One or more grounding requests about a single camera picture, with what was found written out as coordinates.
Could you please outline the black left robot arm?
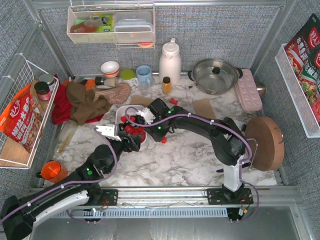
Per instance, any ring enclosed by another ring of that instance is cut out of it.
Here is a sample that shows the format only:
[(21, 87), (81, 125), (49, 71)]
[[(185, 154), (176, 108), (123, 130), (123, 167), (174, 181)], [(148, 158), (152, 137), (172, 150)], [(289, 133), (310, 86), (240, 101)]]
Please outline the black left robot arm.
[(8, 240), (24, 240), (50, 217), (79, 205), (97, 203), (103, 194), (100, 182), (115, 173), (121, 154), (140, 150), (140, 133), (121, 131), (116, 124), (98, 125), (94, 131), (105, 143), (66, 178), (32, 195), (13, 195), (5, 200), (0, 223)]

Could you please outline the pink striped towel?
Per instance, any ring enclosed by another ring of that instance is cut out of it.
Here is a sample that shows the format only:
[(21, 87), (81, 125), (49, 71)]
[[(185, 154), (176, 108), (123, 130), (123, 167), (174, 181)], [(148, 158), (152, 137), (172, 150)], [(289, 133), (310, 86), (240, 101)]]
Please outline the pink striped towel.
[(127, 101), (131, 94), (131, 87), (127, 83), (119, 83), (118, 86), (109, 89), (95, 88), (94, 99), (96, 102), (100, 97), (103, 97), (109, 104), (123, 104)]

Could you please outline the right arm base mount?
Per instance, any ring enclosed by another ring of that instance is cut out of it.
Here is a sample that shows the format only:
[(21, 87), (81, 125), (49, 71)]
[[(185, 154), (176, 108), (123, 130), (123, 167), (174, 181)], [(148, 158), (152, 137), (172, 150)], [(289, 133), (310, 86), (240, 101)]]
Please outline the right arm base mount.
[(208, 188), (205, 190), (209, 205), (251, 205), (254, 203), (250, 188), (240, 188), (235, 192), (227, 188)]

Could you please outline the white plastic storage basket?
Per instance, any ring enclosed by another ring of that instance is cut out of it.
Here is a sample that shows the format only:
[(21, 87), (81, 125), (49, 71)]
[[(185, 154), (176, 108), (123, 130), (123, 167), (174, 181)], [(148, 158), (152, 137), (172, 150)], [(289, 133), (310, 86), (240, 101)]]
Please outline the white plastic storage basket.
[(115, 114), (115, 123), (120, 125), (119, 128), (121, 130), (126, 130), (126, 125), (130, 125), (130, 133), (139, 133), (142, 134), (141, 144), (144, 145), (147, 138), (147, 133), (144, 129), (138, 126), (134, 126), (133, 124), (129, 123), (125, 118), (125, 114), (129, 116), (129, 118), (133, 122), (137, 122), (137, 112), (142, 111), (145, 107), (142, 105), (134, 104), (134, 105), (123, 105), (118, 108)]

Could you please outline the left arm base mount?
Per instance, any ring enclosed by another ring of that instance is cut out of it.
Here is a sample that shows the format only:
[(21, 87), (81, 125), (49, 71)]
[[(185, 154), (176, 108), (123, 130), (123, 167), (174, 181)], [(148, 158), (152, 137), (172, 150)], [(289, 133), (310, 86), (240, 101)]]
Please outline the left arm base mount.
[(118, 193), (117, 189), (103, 189), (100, 197), (94, 201), (89, 201), (82, 204), (81, 206), (116, 206), (118, 202)]

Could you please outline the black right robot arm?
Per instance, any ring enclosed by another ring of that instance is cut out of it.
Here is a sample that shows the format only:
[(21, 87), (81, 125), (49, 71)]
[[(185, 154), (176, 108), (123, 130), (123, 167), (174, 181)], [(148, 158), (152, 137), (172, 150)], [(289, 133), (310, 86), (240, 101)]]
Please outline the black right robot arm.
[(175, 129), (190, 131), (210, 140), (215, 157), (223, 164), (223, 186), (233, 193), (243, 186), (242, 164), (249, 161), (253, 153), (233, 119), (210, 119), (177, 105), (170, 108), (160, 98), (135, 113), (137, 122), (156, 142)]

